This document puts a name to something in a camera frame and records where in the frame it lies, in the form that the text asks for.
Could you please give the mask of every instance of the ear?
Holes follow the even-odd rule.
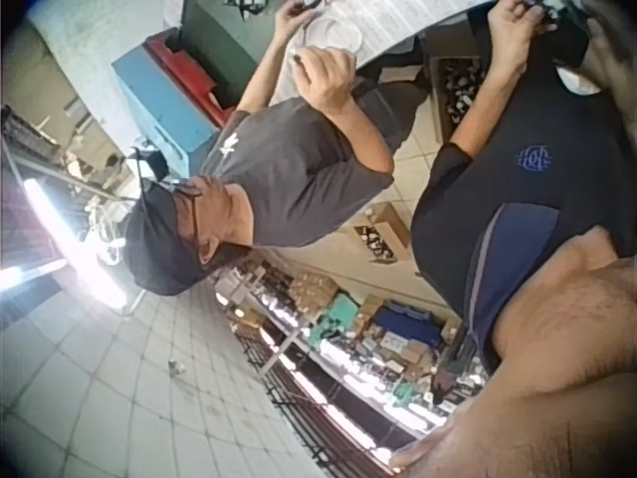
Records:
[[[444,425],[434,428],[427,436],[396,450],[389,458],[389,466],[391,468],[407,468],[431,452],[453,430],[457,418],[467,412],[472,401],[473,398],[470,398],[463,402]]]
[[[207,237],[204,241],[199,243],[199,263],[202,265],[208,264],[212,257],[215,255],[217,248],[219,247],[219,239],[216,237]]]

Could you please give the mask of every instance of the embroidered logo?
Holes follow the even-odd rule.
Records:
[[[239,142],[239,138],[235,132],[230,135],[225,141],[223,141],[223,146],[219,149],[221,154],[223,154],[223,158],[225,159],[228,154],[235,151],[235,146]]]
[[[518,154],[518,166],[530,172],[545,172],[552,162],[552,156],[545,145],[533,145]]]

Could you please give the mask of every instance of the person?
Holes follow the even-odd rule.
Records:
[[[301,95],[269,106],[286,46],[311,18],[290,0],[200,174],[173,192],[153,185],[127,220],[124,260],[140,287],[183,292],[252,247],[301,247],[336,230],[392,184],[426,81],[355,81],[355,58],[302,48]]]
[[[489,12],[488,74],[415,211],[418,267],[491,379],[392,456],[406,477],[637,469],[637,161],[608,92],[561,84],[542,17]]]

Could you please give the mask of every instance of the blue logo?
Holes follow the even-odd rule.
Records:
[[[551,161],[552,157],[548,146],[529,146],[518,154],[518,166],[530,172],[545,172]]]

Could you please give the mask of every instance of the gray t-shirt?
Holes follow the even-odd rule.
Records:
[[[395,151],[404,134],[384,97],[372,90],[357,102]],[[255,246],[311,244],[393,182],[359,163],[340,131],[302,99],[233,113],[200,172],[245,189]]]

